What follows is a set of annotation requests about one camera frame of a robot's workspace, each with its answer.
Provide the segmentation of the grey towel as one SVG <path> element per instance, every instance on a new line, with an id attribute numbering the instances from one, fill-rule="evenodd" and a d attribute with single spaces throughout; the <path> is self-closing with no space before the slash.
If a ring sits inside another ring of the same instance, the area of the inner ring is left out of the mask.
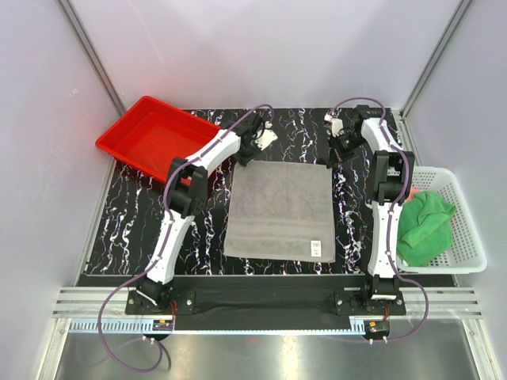
<path id="1" fill-rule="evenodd" d="M 246 259 L 333 263 L 331 170 L 277 161 L 236 165 L 223 253 Z"/>

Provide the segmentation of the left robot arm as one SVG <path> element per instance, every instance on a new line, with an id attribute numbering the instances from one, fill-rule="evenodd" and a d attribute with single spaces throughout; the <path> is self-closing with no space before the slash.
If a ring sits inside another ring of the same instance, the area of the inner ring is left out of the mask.
<path id="1" fill-rule="evenodd" d="M 135 291 L 153 313 L 165 312 L 171 303 L 170 284 L 187 231 L 208 201 L 208 179 L 228 158 L 246 165 L 274 140 L 273 120 L 247 112 L 233 124 L 221 128 L 196 153 L 176 157 L 163 192 L 164 216 L 154 253 Z"/>

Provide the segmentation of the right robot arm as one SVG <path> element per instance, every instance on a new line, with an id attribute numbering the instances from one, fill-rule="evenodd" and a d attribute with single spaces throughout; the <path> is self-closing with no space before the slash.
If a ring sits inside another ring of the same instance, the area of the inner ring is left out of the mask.
<path id="1" fill-rule="evenodd" d="M 389 307 L 403 307 L 397 266 L 397 233 L 402 206 L 410 194 L 414 154 L 405 151 L 388 130 L 384 107 L 365 104 L 353 108 L 347 120 L 337 108 L 324 116 L 328 142 L 337 160 L 344 161 L 364 144 L 373 153 L 366 180 L 372 205 L 372 252 L 361 289 L 337 301 L 337 311 L 380 315 Z"/>

